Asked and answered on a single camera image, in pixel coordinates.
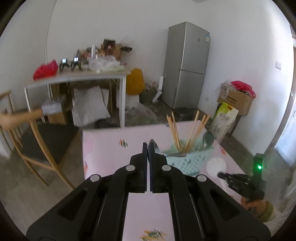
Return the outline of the person right hand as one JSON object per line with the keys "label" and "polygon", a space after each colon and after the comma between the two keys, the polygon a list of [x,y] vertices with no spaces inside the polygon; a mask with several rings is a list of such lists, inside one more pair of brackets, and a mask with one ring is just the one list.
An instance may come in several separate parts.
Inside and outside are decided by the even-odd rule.
{"label": "person right hand", "polygon": [[255,209],[254,215],[256,217],[260,217],[266,210],[267,201],[259,199],[253,202],[247,202],[246,198],[241,197],[241,205],[247,210],[254,208]]}

